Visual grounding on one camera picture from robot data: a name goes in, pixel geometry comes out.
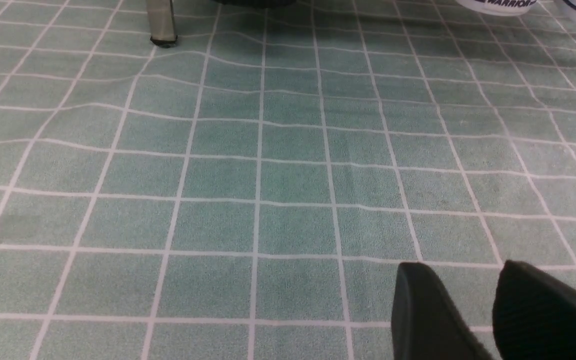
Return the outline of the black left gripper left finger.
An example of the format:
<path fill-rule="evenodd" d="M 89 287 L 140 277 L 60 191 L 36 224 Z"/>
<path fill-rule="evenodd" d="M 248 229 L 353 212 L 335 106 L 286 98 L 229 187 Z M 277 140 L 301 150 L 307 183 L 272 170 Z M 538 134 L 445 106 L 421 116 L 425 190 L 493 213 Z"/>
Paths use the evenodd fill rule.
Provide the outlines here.
<path fill-rule="evenodd" d="M 426 264 L 397 267 L 391 308 L 395 360 L 491 360 L 462 319 L 445 285 Z"/>

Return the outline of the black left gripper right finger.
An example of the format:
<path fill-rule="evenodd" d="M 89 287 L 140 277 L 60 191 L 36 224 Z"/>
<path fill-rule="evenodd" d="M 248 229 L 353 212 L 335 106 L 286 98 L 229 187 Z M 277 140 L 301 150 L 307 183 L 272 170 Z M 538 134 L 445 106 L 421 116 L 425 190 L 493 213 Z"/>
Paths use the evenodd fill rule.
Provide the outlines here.
<path fill-rule="evenodd" d="M 576 360 L 576 289 L 507 260 L 494 296 L 493 337 L 503 360 Z"/>

